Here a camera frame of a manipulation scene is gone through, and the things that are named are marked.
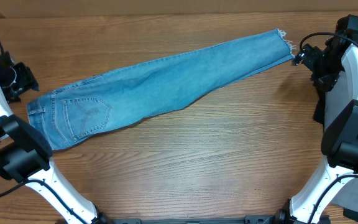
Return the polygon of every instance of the jeans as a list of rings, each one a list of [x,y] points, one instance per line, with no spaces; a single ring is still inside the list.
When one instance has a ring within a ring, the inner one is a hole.
[[[284,35],[275,29],[72,83],[31,101],[29,123],[52,149],[65,149],[94,134],[183,109],[217,88],[292,59]]]

